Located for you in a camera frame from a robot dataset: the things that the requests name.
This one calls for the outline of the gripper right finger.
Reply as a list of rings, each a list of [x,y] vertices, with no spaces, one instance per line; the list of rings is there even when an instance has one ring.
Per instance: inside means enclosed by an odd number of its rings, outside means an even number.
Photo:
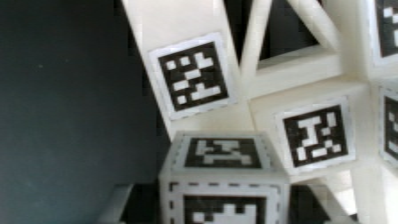
[[[295,224],[359,224],[326,185],[295,186]]]

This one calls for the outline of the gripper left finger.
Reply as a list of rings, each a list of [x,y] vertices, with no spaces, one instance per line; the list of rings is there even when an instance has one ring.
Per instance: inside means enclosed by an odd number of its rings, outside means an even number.
[[[136,187],[134,184],[120,184],[114,187],[107,206],[102,211],[95,224],[127,224],[127,221],[123,220],[123,213],[125,213],[125,208],[128,204],[134,187]]]

